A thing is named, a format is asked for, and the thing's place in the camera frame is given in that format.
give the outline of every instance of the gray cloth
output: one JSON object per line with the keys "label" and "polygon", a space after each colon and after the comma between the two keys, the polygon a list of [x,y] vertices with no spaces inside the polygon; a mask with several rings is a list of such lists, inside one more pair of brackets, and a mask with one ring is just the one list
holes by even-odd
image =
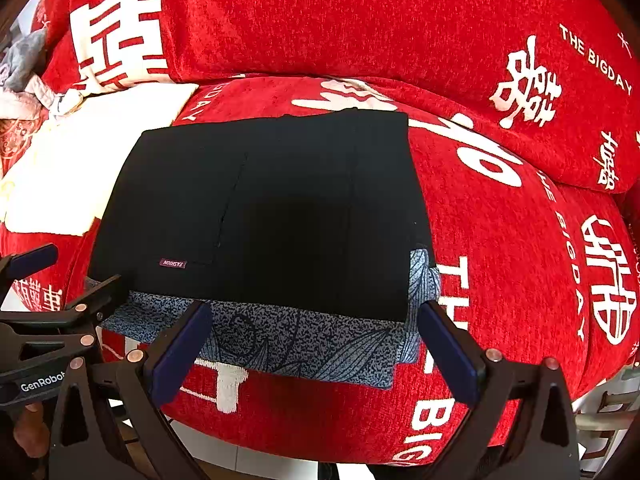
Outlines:
{"label": "gray cloth", "polygon": [[33,69],[40,59],[47,29],[41,28],[12,44],[2,64],[9,67],[4,87],[14,92],[24,91]]}
{"label": "gray cloth", "polygon": [[[204,359],[272,374],[390,388],[395,365],[415,362],[418,307],[440,294],[426,250],[412,251],[405,322],[356,319],[286,306],[207,301],[213,312]],[[104,324],[151,342],[193,301],[131,292]]]}

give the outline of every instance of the black garment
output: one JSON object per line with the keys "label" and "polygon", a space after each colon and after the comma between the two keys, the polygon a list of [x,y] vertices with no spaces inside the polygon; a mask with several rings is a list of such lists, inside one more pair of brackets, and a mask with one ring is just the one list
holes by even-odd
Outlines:
{"label": "black garment", "polygon": [[140,292],[402,321],[431,236],[398,112],[344,110],[145,132],[89,276]]}

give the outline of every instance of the clothing label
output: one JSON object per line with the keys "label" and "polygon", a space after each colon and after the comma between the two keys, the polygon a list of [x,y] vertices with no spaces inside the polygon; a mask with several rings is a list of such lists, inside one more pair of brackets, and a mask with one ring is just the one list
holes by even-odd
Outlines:
{"label": "clothing label", "polygon": [[177,262],[175,260],[167,260],[163,258],[160,260],[160,265],[162,267],[173,267],[174,269],[184,269],[187,266],[187,262]]}

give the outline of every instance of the screw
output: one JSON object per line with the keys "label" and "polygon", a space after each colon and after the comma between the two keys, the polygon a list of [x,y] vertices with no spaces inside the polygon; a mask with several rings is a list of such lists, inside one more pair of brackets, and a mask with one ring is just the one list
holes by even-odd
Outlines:
{"label": "screw", "polygon": [[558,370],[560,363],[555,357],[547,357],[545,359],[545,366],[549,368],[549,370]]}
{"label": "screw", "polygon": [[78,370],[78,368],[80,368],[83,364],[84,364],[84,359],[82,359],[81,357],[75,357],[71,359],[69,366],[71,366],[72,370]]}
{"label": "screw", "polygon": [[80,338],[80,344],[82,346],[91,346],[92,344],[94,344],[94,341],[95,341],[95,337],[92,336],[91,334],[83,335]]}
{"label": "screw", "polygon": [[497,348],[487,348],[484,355],[486,355],[486,358],[489,359],[489,361],[493,361],[494,363],[502,361],[502,352]]}
{"label": "screw", "polygon": [[129,361],[130,363],[137,363],[138,361],[142,360],[144,356],[145,353],[142,350],[136,348],[135,350],[132,350],[127,354],[127,361]]}

